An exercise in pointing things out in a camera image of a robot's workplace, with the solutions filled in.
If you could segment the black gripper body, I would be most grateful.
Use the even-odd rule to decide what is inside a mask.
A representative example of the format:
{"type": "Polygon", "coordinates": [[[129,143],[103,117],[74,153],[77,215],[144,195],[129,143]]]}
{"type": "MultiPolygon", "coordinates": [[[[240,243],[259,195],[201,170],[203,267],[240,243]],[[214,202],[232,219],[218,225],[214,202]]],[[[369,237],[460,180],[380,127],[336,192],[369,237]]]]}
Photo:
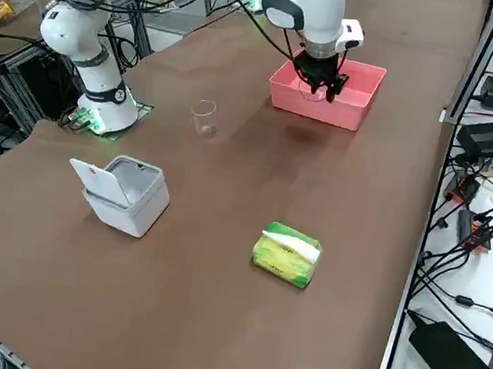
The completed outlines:
{"type": "Polygon", "coordinates": [[[338,54],[326,58],[313,58],[305,50],[293,59],[294,67],[311,83],[330,84],[338,76],[338,54]]]}

